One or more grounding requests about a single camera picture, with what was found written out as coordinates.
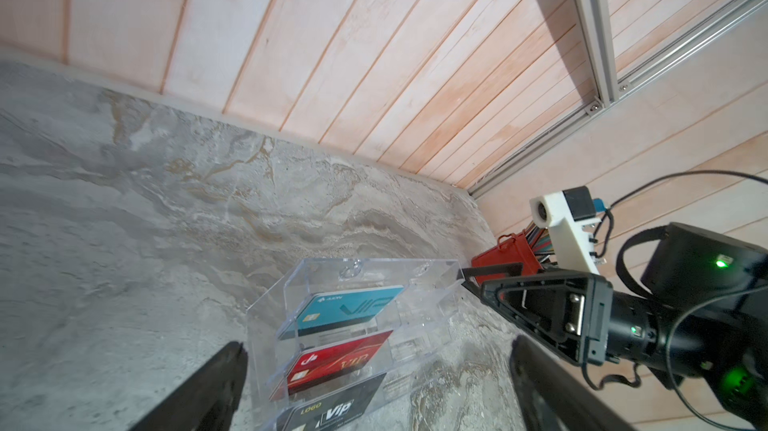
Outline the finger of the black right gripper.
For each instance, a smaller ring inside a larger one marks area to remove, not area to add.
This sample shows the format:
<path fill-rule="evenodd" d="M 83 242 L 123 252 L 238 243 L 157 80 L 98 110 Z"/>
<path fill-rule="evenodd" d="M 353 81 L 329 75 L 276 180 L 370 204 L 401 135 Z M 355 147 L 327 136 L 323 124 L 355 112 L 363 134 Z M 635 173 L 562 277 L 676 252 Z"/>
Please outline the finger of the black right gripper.
<path fill-rule="evenodd" d="M 524 265 L 522 263 L 507 263 L 481 267 L 460 269 L 458 278 L 463 279 L 462 286 L 472 295 L 481 295 L 481 286 L 485 281 L 508 279 L 522 275 Z"/>

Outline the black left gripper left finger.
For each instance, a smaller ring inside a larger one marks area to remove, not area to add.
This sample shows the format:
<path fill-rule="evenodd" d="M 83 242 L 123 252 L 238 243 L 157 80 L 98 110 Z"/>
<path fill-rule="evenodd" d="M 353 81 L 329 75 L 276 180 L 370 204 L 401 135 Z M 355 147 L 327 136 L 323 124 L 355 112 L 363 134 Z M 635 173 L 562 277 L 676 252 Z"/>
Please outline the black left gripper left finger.
<path fill-rule="evenodd" d="M 130 430 L 229 430 L 247 370 L 244 345 L 227 343 Z"/>

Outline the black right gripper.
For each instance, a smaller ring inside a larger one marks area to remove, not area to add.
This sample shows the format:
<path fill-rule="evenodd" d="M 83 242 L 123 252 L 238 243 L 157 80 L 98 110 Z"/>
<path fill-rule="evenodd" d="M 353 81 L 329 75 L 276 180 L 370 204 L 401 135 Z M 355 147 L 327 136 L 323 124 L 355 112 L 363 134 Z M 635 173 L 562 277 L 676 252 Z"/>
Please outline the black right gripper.
<path fill-rule="evenodd" d="M 704 380 L 722 408 L 767 425 L 767 250 L 670 223 L 629 238 L 615 258 L 606 359 L 644 366 L 680 394 Z M 486 280 L 480 299 L 572 365 L 597 362 L 597 276 L 548 271 Z"/>

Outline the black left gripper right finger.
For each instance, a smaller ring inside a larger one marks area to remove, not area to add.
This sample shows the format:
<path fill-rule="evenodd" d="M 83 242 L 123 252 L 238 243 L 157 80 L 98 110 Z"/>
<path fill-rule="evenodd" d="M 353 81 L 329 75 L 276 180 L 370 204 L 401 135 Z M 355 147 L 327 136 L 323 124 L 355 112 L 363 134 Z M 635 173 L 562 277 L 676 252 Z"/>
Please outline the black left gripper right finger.
<path fill-rule="evenodd" d="M 509 372 L 528 430 L 632 428 L 526 336 L 512 342 Z"/>

